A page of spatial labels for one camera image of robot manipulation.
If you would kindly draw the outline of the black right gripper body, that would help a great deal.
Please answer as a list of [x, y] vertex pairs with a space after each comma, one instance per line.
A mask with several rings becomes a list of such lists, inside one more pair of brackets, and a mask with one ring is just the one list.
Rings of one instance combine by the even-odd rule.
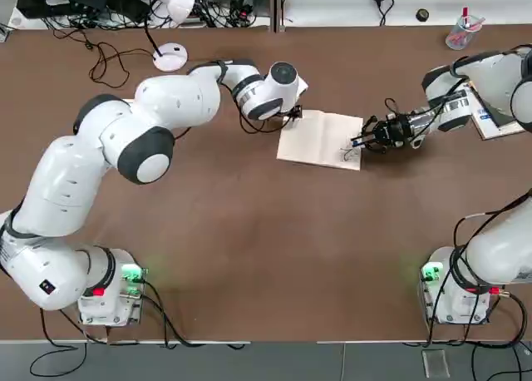
[[400, 148], [410, 144], [414, 136], [411, 126], [413, 113], [386, 115], [387, 143], [386, 148]]

